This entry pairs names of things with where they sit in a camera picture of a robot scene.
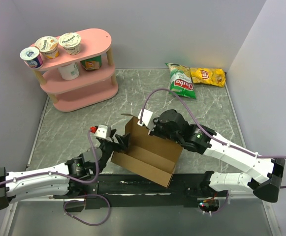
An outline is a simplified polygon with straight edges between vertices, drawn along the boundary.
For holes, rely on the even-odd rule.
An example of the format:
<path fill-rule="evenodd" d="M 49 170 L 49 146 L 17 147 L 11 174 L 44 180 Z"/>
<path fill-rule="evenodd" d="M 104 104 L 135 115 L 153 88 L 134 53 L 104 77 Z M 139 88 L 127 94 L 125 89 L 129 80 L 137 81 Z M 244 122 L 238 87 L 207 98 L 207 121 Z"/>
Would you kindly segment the brown cardboard box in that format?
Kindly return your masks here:
<path fill-rule="evenodd" d="M 130 117 L 125 125 L 125 134 L 130 135 L 129 146 L 122 153 L 114 152 L 111 162 L 168 187 L 183 148 L 168 139 L 148 135 L 148 129 L 137 124 L 137 117 L 125 116 Z"/>

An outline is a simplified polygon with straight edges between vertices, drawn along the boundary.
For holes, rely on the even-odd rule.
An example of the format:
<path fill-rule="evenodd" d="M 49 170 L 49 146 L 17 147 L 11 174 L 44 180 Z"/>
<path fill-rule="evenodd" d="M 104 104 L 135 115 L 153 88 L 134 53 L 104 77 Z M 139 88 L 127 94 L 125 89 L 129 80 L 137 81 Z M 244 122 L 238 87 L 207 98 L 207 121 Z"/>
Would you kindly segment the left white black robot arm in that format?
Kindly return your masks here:
<path fill-rule="evenodd" d="M 112 153 L 125 151 L 129 134 L 114 138 L 100 138 L 98 147 L 92 146 L 94 161 L 86 161 L 84 154 L 64 163 L 35 171 L 7 172 L 0 167 L 0 210 L 9 204 L 40 196 L 57 195 L 76 198 L 82 194 L 83 184 L 97 181 Z"/>

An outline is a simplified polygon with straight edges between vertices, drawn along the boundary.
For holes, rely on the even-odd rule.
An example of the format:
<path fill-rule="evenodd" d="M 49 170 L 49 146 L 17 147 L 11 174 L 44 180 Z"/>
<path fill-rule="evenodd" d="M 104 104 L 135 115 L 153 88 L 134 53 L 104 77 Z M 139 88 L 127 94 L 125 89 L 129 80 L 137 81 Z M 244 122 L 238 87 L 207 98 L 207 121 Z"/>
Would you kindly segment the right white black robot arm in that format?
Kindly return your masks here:
<path fill-rule="evenodd" d="M 251 192 L 263 201 L 278 201 L 285 161 L 265 159 L 206 126 L 189 124 L 176 110 L 161 115 L 144 110 L 139 116 L 149 129 L 149 135 L 171 140 L 183 149 L 225 162 L 239 170 L 237 173 L 207 172 L 200 190 L 206 196 L 221 191 Z"/>

